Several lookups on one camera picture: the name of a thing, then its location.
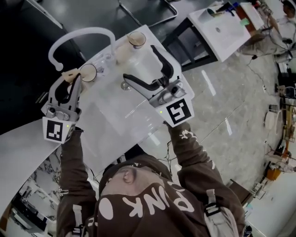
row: chair leg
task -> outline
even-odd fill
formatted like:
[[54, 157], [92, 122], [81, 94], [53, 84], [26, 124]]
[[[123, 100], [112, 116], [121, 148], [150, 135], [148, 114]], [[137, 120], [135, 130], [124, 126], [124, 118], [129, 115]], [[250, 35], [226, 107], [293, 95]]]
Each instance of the chair leg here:
[[[160, 23], [164, 23], [166, 21], [169, 21], [169, 20], [173, 20], [177, 17], [178, 15], [178, 11], [177, 9], [172, 5], [170, 4], [167, 0], [162, 0], [164, 1], [167, 5], [168, 5], [168, 8], [169, 10], [174, 14], [173, 16], [169, 17], [169, 18], [166, 18], [166, 19], [163, 19], [163, 20], [160, 20], [152, 25], [149, 25], [148, 27], [152, 27], [152, 26], [155, 26], [155, 25], [158, 25]], [[129, 11], [129, 9], [126, 8], [125, 5], [123, 5], [123, 3], [121, 2], [121, 0], [118, 0], [118, 3], [120, 5], [120, 7], [128, 14], [130, 15], [130, 17], [139, 25], [139, 26], [142, 26], [143, 24], [141, 22], [139, 22], [139, 20]]]

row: green object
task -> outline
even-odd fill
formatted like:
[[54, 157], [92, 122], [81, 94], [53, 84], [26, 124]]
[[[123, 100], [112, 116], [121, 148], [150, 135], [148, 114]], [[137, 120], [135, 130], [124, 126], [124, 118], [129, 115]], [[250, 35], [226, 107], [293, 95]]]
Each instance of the green object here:
[[248, 24], [250, 24], [250, 22], [247, 18], [244, 18], [243, 20], [240, 21], [240, 25], [248, 25]]

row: white curved pipe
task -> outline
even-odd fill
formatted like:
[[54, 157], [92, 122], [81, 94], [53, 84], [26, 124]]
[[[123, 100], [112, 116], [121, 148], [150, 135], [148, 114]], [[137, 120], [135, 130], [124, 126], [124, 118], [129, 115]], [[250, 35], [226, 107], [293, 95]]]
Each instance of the white curved pipe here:
[[63, 69], [63, 64], [58, 62], [55, 58], [54, 58], [54, 52], [55, 50], [62, 45], [63, 43], [65, 43], [66, 41], [75, 38], [77, 36], [80, 35], [86, 35], [86, 34], [103, 34], [106, 35], [110, 38], [110, 45], [111, 45], [111, 55], [113, 57], [115, 57], [115, 35], [110, 31], [107, 30], [105, 28], [100, 28], [100, 27], [88, 27], [88, 28], [83, 28], [83, 29], [79, 29], [73, 32], [70, 32], [64, 36], [62, 36], [61, 38], [59, 38], [50, 48], [49, 52], [48, 52], [48, 59], [49, 61], [55, 66], [55, 69], [57, 71], [62, 71]]

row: metal frame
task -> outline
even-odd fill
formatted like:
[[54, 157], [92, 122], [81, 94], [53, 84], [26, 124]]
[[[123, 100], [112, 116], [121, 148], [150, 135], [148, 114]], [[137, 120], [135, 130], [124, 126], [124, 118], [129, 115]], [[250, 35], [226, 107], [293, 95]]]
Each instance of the metal frame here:
[[[187, 30], [188, 28], [191, 28], [191, 30], [193, 31], [193, 33], [199, 39], [199, 41], [202, 44], [202, 46], [204, 47], [205, 51], [208, 53], [207, 56], [204, 56], [202, 58], [199, 58], [197, 60], [194, 60], [194, 58], [188, 52], [188, 50], [186, 49], [186, 47], [180, 41], [180, 39], [178, 37], [185, 30]], [[173, 32], [171, 34], [169, 34], [166, 37], [166, 39], [162, 42], [162, 45], [165, 47], [165, 49], [170, 54], [172, 54], [172, 52], [170, 51], [170, 49], [168, 48], [168, 46], [170, 44], [172, 44], [173, 42], [177, 42], [177, 44], [181, 47], [181, 49], [185, 52], [185, 54], [188, 56], [188, 58], [191, 61], [190, 63], [182, 66], [182, 71], [183, 72], [185, 72], [187, 70], [190, 70], [190, 69], [193, 69], [193, 68], [197, 68], [197, 67], [206, 65], [206, 64], [209, 64], [211, 62], [217, 62], [218, 61], [216, 55], [214, 54], [214, 52], [212, 51], [212, 49], [210, 48], [210, 46], [208, 45], [208, 43], [205, 41], [205, 39], [203, 38], [203, 36], [199, 33], [199, 31], [197, 30], [197, 28], [194, 27], [194, 25], [192, 24], [192, 22], [188, 18], [186, 18], [184, 21], [182, 21], [177, 26], [177, 28], [175, 30], [173, 30]]]
[[[164, 1], [167, 5], [168, 5], [168, 8], [169, 10], [174, 14], [173, 16], [169, 17], [169, 18], [166, 18], [166, 19], [163, 19], [161, 21], [158, 21], [152, 25], [149, 25], [148, 27], [152, 27], [152, 26], [155, 26], [155, 25], [158, 25], [160, 23], [164, 23], [166, 21], [169, 21], [169, 20], [173, 20], [177, 17], [178, 15], [178, 11], [177, 9], [172, 5], [170, 4], [167, 0], [161, 0], [161, 1]], [[139, 26], [142, 26], [143, 24], [129, 11], [129, 9], [126, 8], [125, 5], [122, 4], [121, 0], [118, 0], [118, 3], [120, 5], [120, 7], [125, 10], [125, 12], [131, 16], [131, 18], [139, 25]]]

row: backpack strap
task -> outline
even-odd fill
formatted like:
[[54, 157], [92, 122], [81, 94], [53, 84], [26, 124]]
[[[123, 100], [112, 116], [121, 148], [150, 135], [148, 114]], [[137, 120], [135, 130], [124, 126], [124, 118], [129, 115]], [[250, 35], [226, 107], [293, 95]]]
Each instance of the backpack strap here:
[[204, 208], [204, 220], [211, 237], [239, 237], [233, 214], [216, 203], [215, 190], [207, 190], [209, 203]]

